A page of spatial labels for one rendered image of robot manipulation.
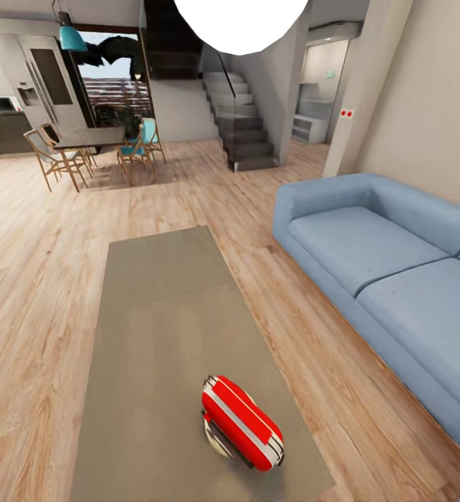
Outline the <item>radio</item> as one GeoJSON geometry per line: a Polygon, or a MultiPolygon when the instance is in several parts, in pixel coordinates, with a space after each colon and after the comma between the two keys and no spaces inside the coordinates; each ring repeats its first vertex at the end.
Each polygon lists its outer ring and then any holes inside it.
{"type": "Polygon", "coordinates": [[[283,437],[250,397],[225,376],[204,381],[202,403],[204,418],[237,452],[250,469],[269,471],[284,460],[283,437]]]}

